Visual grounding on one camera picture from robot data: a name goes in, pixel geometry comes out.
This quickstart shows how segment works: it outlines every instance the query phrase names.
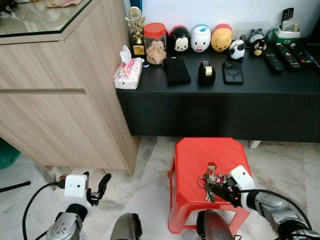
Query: tsum tsum toy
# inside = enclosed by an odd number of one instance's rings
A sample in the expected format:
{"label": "tsum tsum toy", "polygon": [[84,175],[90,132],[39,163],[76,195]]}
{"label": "tsum tsum toy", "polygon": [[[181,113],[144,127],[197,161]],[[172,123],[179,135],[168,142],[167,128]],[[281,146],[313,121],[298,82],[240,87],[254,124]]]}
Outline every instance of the tsum tsum toy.
{"label": "tsum tsum toy", "polygon": [[232,42],[232,28],[229,24],[218,24],[211,36],[211,46],[217,52],[223,52],[229,48]]}
{"label": "tsum tsum toy", "polygon": [[248,42],[251,44],[255,56],[260,56],[267,50],[267,41],[265,40],[265,35],[261,28],[258,30],[251,29]]}
{"label": "tsum tsum toy", "polygon": [[195,52],[205,51],[210,44],[211,31],[207,25],[200,24],[194,27],[191,32],[191,48]]}
{"label": "tsum tsum toy", "polygon": [[229,54],[232,59],[242,61],[244,59],[246,45],[243,40],[235,40],[229,47]]}
{"label": "tsum tsum toy", "polygon": [[172,50],[177,52],[187,50],[190,44],[190,34],[188,29],[183,25],[174,26],[170,34],[170,44],[172,46]]}

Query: white wall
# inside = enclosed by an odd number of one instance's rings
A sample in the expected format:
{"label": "white wall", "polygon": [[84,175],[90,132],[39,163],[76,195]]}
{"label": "white wall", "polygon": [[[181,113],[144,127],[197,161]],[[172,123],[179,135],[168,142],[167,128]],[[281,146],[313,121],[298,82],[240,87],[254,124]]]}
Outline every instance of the white wall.
{"label": "white wall", "polygon": [[287,8],[294,8],[293,19],[299,22],[301,36],[309,35],[319,19],[320,0],[142,0],[146,24],[161,22],[169,31],[180,24],[189,30],[197,24],[207,24],[212,30],[221,23],[234,28],[248,22],[278,27]]}

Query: trophy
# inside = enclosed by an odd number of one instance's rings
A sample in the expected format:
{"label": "trophy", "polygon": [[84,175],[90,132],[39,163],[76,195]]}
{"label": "trophy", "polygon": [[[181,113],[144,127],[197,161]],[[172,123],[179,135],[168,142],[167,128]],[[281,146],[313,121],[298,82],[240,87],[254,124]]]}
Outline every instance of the trophy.
{"label": "trophy", "polygon": [[133,55],[143,57],[145,55],[144,26],[146,17],[142,16],[141,10],[136,6],[129,9],[128,16],[125,17],[125,20],[132,30]]}

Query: glass jar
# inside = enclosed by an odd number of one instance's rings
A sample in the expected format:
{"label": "glass jar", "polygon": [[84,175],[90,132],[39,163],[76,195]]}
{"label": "glass jar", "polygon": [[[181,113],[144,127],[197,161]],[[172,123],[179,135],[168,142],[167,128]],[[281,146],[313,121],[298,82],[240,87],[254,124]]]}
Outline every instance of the glass jar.
{"label": "glass jar", "polygon": [[167,57],[166,26],[159,22],[149,23],[143,31],[146,60],[150,64],[162,64]]}

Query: glass tabletop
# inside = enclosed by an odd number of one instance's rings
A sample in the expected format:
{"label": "glass tabletop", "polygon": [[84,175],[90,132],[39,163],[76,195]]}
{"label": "glass tabletop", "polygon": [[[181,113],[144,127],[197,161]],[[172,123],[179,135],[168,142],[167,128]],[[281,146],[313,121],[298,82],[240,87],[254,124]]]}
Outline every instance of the glass tabletop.
{"label": "glass tabletop", "polygon": [[0,13],[0,38],[60,34],[92,0],[77,6],[52,7],[52,0],[19,3],[11,14]]}

